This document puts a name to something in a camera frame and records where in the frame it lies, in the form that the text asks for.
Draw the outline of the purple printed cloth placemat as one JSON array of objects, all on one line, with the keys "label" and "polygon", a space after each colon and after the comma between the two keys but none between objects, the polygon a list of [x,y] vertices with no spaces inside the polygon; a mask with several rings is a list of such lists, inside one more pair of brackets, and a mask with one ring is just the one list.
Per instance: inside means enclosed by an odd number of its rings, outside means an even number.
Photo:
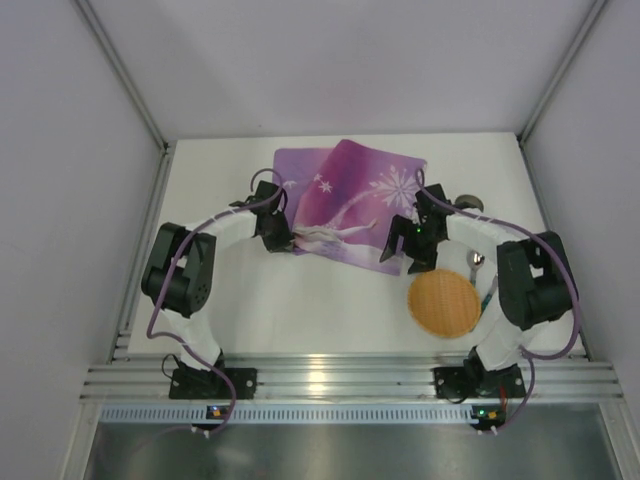
[{"label": "purple printed cloth placemat", "polygon": [[425,165],[347,139],[333,148],[278,149],[273,168],[288,194],[294,253],[398,276],[401,253],[379,258],[393,217],[415,218],[415,172]]}]

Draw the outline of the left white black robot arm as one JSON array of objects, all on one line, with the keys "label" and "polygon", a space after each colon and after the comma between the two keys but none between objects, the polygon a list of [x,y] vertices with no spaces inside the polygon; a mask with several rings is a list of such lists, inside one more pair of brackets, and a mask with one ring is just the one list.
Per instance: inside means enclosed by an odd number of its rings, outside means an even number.
[{"label": "left white black robot arm", "polygon": [[175,341],[190,368],[215,369],[223,350],[203,309],[213,293],[216,257],[256,237],[270,253],[292,251],[287,204],[283,186],[261,181],[246,200],[196,224],[162,224],[141,280],[142,294],[153,304],[146,337]]}]

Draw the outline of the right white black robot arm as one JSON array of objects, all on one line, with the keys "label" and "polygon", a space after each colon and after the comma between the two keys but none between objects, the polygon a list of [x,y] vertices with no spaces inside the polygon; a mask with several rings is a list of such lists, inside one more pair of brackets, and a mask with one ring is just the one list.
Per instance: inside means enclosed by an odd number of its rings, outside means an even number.
[{"label": "right white black robot arm", "polygon": [[[452,241],[496,267],[496,291],[481,314],[490,328],[462,366],[467,395],[493,394],[513,384],[521,359],[551,361],[569,353],[579,336],[579,294],[557,233],[534,234],[468,202],[453,204],[439,184],[421,187],[414,205],[416,219],[392,218],[382,261],[402,251],[413,261],[410,273],[425,275],[436,268],[439,244]],[[553,354],[531,351],[534,337],[567,312],[575,324],[567,344]]]}]

